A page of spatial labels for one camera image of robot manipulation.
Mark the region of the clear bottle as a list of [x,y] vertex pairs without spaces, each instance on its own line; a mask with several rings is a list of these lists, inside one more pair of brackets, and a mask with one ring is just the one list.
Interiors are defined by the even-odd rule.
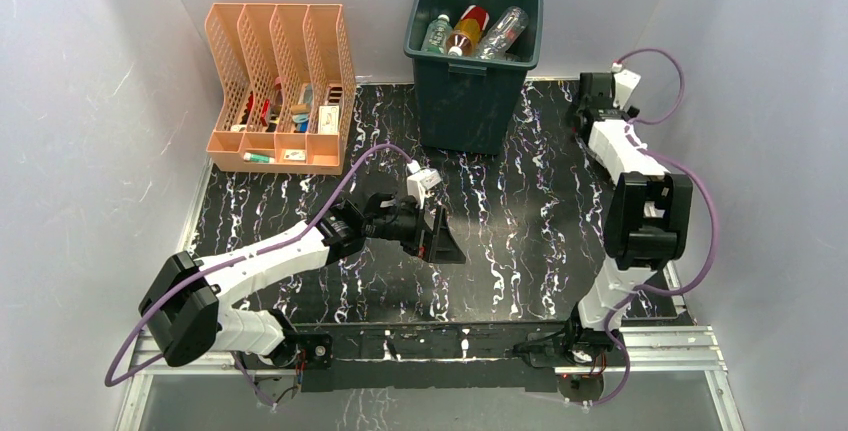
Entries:
[[473,57],[483,60],[502,59],[529,24],[529,15],[522,8],[507,8],[476,46]]

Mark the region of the gold red label bottle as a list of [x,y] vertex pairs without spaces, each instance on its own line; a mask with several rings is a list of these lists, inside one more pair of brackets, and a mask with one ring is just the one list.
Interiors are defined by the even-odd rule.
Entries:
[[446,54],[455,57],[470,57],[482,39],[490,20],[486,9],[470,5],[459,18],[446,41]]

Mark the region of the green tea bottle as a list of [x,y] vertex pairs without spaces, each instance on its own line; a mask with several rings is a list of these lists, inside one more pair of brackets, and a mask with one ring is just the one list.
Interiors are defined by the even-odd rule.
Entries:
[[440,14],[431,21],[425,32],[420,50],[422,52],[445,55],[447,53],[447,41],[453,26],[447,14]]

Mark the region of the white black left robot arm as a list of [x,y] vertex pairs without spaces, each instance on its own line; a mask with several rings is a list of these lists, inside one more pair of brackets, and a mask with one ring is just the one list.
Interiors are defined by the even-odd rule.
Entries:
[[410,256],[433,264],[463,264],[446,210],[428,220],[413,196],[375,193],[365,207],[337,199],[314,227],[292,228],[236,251],[195,259],[168,258],[139,304],[147,328],[170,367],[204,354],[236,352],[275,368],[327,369],[333,339],[297,330],[279,310],[241,310],[237,302],[297,274],[362,251],[368,239],[393,241]]

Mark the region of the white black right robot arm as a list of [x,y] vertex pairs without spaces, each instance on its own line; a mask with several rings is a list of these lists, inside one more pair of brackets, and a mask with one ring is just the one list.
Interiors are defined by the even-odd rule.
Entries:
[[530,334],[513,346],[513,355],[532,367],[588,365],[612,351],[641,286],[685,250],[694,185],[649,156],[636,135],[638,112],[626,103],[639,80],[625,69],[579,77],[572,128],[614,185],[603,224],[606,257],[562,329]]

